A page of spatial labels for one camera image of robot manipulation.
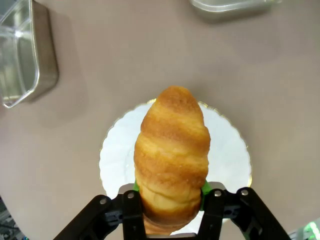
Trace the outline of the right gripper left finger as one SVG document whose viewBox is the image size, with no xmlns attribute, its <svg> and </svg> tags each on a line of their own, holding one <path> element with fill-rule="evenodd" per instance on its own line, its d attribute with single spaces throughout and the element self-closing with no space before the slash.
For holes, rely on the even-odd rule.
<svg viewBox="0 0 320 240">
<path fill-rule="evenodd" d="M 56 240 L 105 240 L 122 225 L 124 240 L 145 240 L 140 193 L 133 189 L 114 199 L 95 196 L 55 237 Z"/>
</svg>

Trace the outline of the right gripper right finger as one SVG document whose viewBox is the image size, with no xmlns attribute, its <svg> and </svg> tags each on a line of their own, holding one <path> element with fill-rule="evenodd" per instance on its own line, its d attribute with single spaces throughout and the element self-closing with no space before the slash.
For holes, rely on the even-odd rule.
<svg viewBox="0 0 320 240">
<path fill-rule="evenodd" d="M 289 240 L 290 237 L 258 194 L 250 187 L 231 193 L 220 182 L 201 188 L 201 240 L 218 240 L 223 219 L 230 219 L 246 240 Z"/>
</svg>

